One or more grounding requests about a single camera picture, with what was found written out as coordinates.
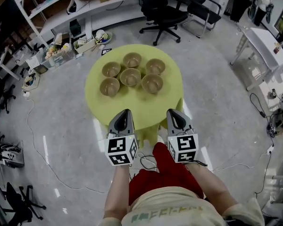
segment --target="concrete floor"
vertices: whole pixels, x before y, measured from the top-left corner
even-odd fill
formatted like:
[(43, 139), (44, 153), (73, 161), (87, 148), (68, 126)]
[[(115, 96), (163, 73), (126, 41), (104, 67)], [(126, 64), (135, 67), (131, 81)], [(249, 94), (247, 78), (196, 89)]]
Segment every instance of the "concrete floor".
[[(249, 21), (243, 18), (240, 25), (248, 26)], [(114, 38), (106, 48), (133, 43), (151, 45), (157, 32), (139, 34), (145, 26), (145, 20), (137, 19), (107, 28)], [(182, 37), (181, 43), (163, 34), (157, 48), (168, 53), (182, 72), (184, 111), (192, 117), (199, 145), (208, 153), (207, 162), (213, 169), (236, 163), (256, 165), (259, 156), (271, 146), (271, 140), (266, 134), (266, 120), (250, 103), (249, 92), (242, 82), (244, 72), (239, 68), (250, 53), (245, 52), (233, 67), (229, 65), (242, 33), (227, 18), (221, 19), (202, 39), (180, 27), (176, 33)], [(1, 113), (0, 131), (7, 142), (23, 142), (25, 167), (4, 167), (4, 183), (10, 182), (14, 187), (33, 185), (37, 202), (47, 206), (46, 211), (37, 210), (44, 220), (33, 218), (35, 226), (95, 226), (102, 219), (114, 168), (100, 151), (99, 142), (106, 132), (84, 98), (87, 74), (99, 57), (100, 52), (86, 54), (43, 74), (39, 87), (30, 95), (34, 102), (26, 101), (23, 96), (22, 81), (10, 79), (16, 85), (17, 98), (10, 101), (9, 114)], [(258, 88), (254, 91), (262, 97)], [(29, 112), (28, 124), (33, 130), (34, 143), (26, 123)], [(283, 135), (274, 142), (268, 175), (278, 171), (283, 159)], [(34, 146), (66, 185), (57, 179)], [(151, 148), (145, 146), (143, 152), (149, 154)], [(235, 166), (216, 171), (216, 175), (243, 203), (261, 190), (268, 159), (263, 155), (252, 169)], [(140, 168), (138, 160), (133, 168)], [(266, 186), (273, 183), (267, 180)], [(269, 190), (258, 195), (261, 206), (269, 196)]]

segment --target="red shorts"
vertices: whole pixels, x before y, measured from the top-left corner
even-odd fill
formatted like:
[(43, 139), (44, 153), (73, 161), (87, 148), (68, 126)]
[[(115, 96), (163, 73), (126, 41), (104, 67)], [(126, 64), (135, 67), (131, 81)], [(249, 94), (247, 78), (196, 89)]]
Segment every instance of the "red shorts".
[(181, 163), (175, 163), (165, 144), (157, 142), (153, 155), (159, 172), (141, 169), (129, 183), (129, 205), (148, 191), (166, 186), (186, 188), (203, 198), (203, 191), (193, 175)]

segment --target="round table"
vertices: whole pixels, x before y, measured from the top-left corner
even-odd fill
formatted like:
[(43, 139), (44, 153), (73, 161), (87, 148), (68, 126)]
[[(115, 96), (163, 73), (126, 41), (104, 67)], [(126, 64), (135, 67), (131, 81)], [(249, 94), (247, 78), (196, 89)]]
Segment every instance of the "round table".
[[(99, 89), (100, 83), (105, 79), (101, 73), (102, 67), (108, 62), (115, 61), (121, 64), (123, 71), (125, 69), (123, 57), (130, 52), (137, 52), (142, 56), (141, 63), (137, 67), (141, 77), (146, 74), (145, 65), (150, 59), (158, 58), (166, 64), (166, 69), (161, 74), (164, 81), (162, 89), (156, 94), (150, 94), (141, 84), (127, 87), (120, 82), (120, 90), (114, 97), (102, 95)], [(86, 80), (85, 98), (93, 115), (105, 126), (108, 126), (119, 112), (130, 109), (140, 147), (143, 147), (145, 139), (149, 140), (151, 145), (155, 145), (159, 124), (166, 128), (167, 110), (172, 108), (182, 111), (181, 73), (174, 60), (158, 48), (142, 44), (121, 46), (103, 55), (92, 66)]]

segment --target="brown bowl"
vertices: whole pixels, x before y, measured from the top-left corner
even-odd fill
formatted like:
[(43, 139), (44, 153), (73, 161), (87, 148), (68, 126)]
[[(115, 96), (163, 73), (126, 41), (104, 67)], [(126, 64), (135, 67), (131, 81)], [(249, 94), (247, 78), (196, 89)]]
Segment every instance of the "brown bowl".
[(121, 75), (120, 80), (126, 86), (134, 86), (141, 81), (141, 72), (137, 69), (125, 69)]
[(148, 73), (161, 74), (165, 68), (165, 63), (157, 58), (150, 59), (146, 64), (146, 71)]
[(148, 93), (157, 93), (161, 90), (162, 86), (164, 84), (164, 81), (162, 78), (153, 73), (149, 73), (143, 77), (141, 81), (141, 86), (145, 91)]
[(124, 65), (126, 65), (129, 68), (134, 68), (139, 66), (141, 63), (141, 55), (138, 53), (129, 53), (126, 54), (125, 57), (123, 58)]
[(119, 90), (119, 82), (116, 78), (106, 78), (100, 84), (100, 92), (105, 96), (114, 96)]
[(102, 74), (106, 77), (116, 77), (121, 71), (121, 65), (117, 62), (109, 62), (102, 68)]

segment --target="power strip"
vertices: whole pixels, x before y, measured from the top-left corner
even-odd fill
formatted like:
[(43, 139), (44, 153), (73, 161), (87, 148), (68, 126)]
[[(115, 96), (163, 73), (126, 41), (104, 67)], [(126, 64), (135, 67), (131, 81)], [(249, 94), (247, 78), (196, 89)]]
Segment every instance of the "power strip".
[(271, 145), (268, 150), (266, 151), (267, 154), (271, 153), (274, 150), (274, 145)]

